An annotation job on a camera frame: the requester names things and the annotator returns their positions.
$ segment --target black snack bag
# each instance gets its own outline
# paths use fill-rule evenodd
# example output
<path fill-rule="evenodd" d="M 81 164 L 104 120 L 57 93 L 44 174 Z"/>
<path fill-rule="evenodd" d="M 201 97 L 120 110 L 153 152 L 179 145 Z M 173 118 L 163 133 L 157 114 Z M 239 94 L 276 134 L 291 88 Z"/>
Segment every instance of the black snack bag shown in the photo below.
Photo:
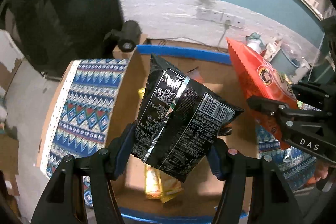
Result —
<path fill-rule="evenodd" d="M 152 54 L 132 154 L 184 182 L 243 109 Z"/>
<path fill-rule="evenodd" d="M 222 126 L 218 132 L 218 136 L 229 136 L 232 134 L 232 127 L 230 125 L 228 126 Z"/>

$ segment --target cardboard flap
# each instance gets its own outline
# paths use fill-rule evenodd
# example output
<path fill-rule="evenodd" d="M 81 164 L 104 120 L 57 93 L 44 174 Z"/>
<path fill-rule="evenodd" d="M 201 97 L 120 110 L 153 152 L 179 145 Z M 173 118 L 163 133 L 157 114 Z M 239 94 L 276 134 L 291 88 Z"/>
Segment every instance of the cardboard flap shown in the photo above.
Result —
<path fill-rule="evenodd" d="M 17 157 L 19 152 L 19 141 L 1 134 L 0 135 L 0 170 L 4 173 L 18 175 Z"/>

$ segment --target blue patterned cloth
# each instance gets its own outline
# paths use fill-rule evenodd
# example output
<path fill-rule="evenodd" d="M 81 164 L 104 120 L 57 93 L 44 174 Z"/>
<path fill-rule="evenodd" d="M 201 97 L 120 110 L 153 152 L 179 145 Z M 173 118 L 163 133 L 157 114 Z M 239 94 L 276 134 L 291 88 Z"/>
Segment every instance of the blue patterned cloth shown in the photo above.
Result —
<path fill-rule="evenodd" d="M 67 95 L 49 152 L 47 175 L 61 159 L 91 156 L 105 147 L 106 135 L 118 88 L 128 60 L 82 60 Z M 84 177 L 84 200 L 93 206 L 90 179 Z"/>
<path fill-rule="evenodd" d="M 256 127 L 256 133 L 259 143 L 258 157 L 270 155 L 293 191 L 313 176 L 316 161 L 313 156 L 294 147 L 281 150 L 280 142 L 262 126 Z"/>

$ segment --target barcode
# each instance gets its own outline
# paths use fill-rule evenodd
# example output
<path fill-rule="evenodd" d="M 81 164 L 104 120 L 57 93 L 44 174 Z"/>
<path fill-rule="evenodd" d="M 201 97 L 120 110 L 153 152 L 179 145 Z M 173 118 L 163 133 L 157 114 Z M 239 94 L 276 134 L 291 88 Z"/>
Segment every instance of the barcode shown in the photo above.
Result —
<path fill-rule="evenodd" d="M 235 114 L 231 108 L 223 105 L 208 93 L 205 93 L 199 110 L 222 123 L 231 120 Z"/>

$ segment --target black device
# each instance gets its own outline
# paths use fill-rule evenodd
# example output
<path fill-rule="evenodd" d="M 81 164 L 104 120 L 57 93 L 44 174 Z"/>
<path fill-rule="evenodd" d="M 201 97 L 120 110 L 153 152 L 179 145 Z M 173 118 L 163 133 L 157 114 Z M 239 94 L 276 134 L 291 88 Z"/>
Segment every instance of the black device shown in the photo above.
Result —
<path fill-rule="evenodd" d="M 141 29 L 136 21 L 128 20 L 123 24 L 121 32 L 117 33 L 118 47 L 123 52 L 132 52 L 139 44 Z"/>
<path fill-rule="evenodd" d="M 317 110 L 290 109 L 281 101 L 251 96 L 247 103 L 252 110 L 273 116 L 280 127 L 282 140 L 331 166 L 336 165 L 336 85 L 313 82 L 292 85 L 299 101 Z M 316 187 L 327 192 L 336 177 L 330 167 L 328 176 L 316 183 Z"/>
<path fill-rule="evenodd" d="M 90 176 L 97 224 L 124 223 L 110 180 L 116 180 L 127 164 L 135 139 L 135 124 L 90 157 L 66 155 L 50 178 L 36 206 L 31 224 L 87 223 L 83 175 Z M 247 223 L 301 224 L 303 218 L 294 194 L 270 156 L 262 159 L 243 156 L 218 138 L 207 155 L 212 173 L 225 180 L 222 197 L 212 223 L 239 222 L 246 177 L 253 177 L 251 208 Z M 0 207 L 4 223 L 18 223 Z"/>

